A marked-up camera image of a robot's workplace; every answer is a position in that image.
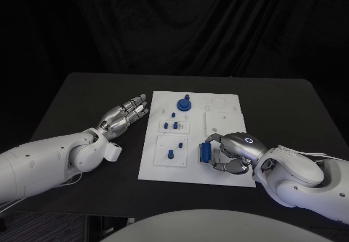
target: black curtain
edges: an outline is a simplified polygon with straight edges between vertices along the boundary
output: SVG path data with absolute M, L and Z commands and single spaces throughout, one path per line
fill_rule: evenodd
M 22 127 L 0 151 L 29 140 L 71 72 L 304 78 L 349 140 L 348 1 L 41 0 L 0 11 L 2 126 Z

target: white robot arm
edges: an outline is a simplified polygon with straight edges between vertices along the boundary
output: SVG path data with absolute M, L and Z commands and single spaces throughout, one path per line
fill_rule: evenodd
M 114 107 L 95 129 L 30 142 L 0 154 L 0 203 L 45 192 L 95 169 L 104 158 L 117 161 L 121 147 L 110 140 L 147 114 L 144 99 L 142 94 Z
M 221 143 L 221 152 L 232 158 L 228 164 L 209 160 L 214 168 L 245 174 L 253 165 L 253 179 L 271 198 L 286 207 L 313 210 L 328 218 L 349 224 L 349 162 L 297 152 L 283 146 L 267 149 L 245 133 L 212 134 L 206 143 Z M 312 161 L 304 155 L 329 157 Z

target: white plastic panel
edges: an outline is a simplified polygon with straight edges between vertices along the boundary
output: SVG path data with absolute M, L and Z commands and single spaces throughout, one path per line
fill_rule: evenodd
M 241 113 L 208 112 L 206 113 L 206 135 L 218 133 L 227 135 L 245 132 L 245 122 Z
M 178 122 L 178 129 L 173 128 L 175 122 Z M 159 132 L 162 133 L 175 133 L 175 134 L 189 134 L 189 122 L 183 121 L 160 121 L 160 127 L 159 127 Z
M 169 159 L 169 150 L 173 150 L 173 159 Z M 182 136 L 157 136 L 154 165 L 188 166 L 188 138 Z
M 178 101 L 189 94 L 192 108 L 189 111 L 178 109 Z M 225 186 L 255 187 L 253 180 L 253 169 L 244 175 L 232 175 L 216 171 L 211 165 L 199 163 L 199 144 L 205 142 L 206 135 L 206 113 L 238 113 L 241 114 L 238 95 L 214 93 L 162 92 L 154 91 L 147 122 L 147 133 L 143 147 L 139 179 L 160 180 L 167 182 L 198 183 Z M 162 120 L 173 122 L 191 122 L 191 133 L 170 136 L 188 137 L 188 166 L 154 165 L 157 136 L 167 135 L 159 131 Z M 221 134 L 231 133 L 228 129 L 219 129 Z M 219 143 L 212 142 L 214 149 L 219 148 Z M 227 156 L 221 154 L 221 162 L 228 162 Z

